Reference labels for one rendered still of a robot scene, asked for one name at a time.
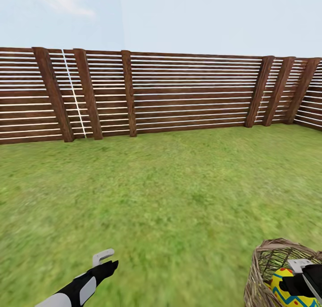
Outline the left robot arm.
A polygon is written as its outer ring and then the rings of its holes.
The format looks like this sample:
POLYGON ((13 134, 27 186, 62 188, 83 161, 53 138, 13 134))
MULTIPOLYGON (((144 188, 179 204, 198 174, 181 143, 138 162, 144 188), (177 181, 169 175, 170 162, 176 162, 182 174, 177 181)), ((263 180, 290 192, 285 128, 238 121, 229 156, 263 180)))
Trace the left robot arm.
POLYGON ((91 270, 78 275, 71 283, 35 307, 83 307, 85 302, 95 293, 99 283, 113 275, 117 269, 118 260, 101 262, 112 255, 114 255, 113 249, 106 249, 94 255, 91 270))

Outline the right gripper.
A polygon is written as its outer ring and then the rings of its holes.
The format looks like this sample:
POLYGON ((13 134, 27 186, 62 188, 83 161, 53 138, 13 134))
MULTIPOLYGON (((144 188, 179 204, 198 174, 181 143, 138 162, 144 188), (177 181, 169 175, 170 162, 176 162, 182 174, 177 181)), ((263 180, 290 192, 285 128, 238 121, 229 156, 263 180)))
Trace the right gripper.
POLYGON ((283 291, 288 291, 291 296, 305 296, 308 298, 315 298, 312 294, 302 286, 300 282, 300 274, 290 277, 282 277, 283 281, 280 281, 279 287, 283 291))

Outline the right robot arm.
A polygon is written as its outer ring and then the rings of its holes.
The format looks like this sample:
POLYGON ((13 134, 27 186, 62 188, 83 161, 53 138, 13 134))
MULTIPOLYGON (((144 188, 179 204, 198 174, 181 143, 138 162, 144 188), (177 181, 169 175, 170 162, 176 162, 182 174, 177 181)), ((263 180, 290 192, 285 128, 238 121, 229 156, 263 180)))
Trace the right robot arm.
POLYGON ((290 259, 288 269, 293 276, 282 277, 279 287, 291 296, 316 298, 322 306, 322 264, 314 264, 308 259, 290 259))

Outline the easter egg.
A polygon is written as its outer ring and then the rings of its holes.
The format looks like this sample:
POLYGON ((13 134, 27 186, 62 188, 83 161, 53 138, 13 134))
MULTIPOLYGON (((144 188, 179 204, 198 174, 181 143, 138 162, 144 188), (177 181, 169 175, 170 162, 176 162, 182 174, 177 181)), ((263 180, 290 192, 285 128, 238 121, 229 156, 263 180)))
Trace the easter egg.
POLYGON ((283 291, 279 287, 282 277, 293 276, 292 270, 288 268, 281 268, 273 273, 271 279, 270 290, 280 301, 283 307, 319 307, 316 298, 308 298, 305 296, 291 296, 288 291, 283 291))

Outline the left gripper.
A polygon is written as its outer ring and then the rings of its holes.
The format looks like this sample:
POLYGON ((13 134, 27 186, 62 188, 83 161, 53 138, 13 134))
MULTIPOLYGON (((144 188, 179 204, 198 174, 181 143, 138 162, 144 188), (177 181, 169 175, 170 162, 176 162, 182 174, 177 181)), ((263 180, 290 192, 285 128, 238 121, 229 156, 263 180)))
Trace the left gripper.
POLYGON ((114 271, 117 269, 119 264, 119 261, 112 262, 108 261, 106 263, 103 263, 102 265, 98 265, 92 270, 97 270, 100 273, 100 282, 101 283, 105 278, 108 278, 109 276, 114 274, 114 271))

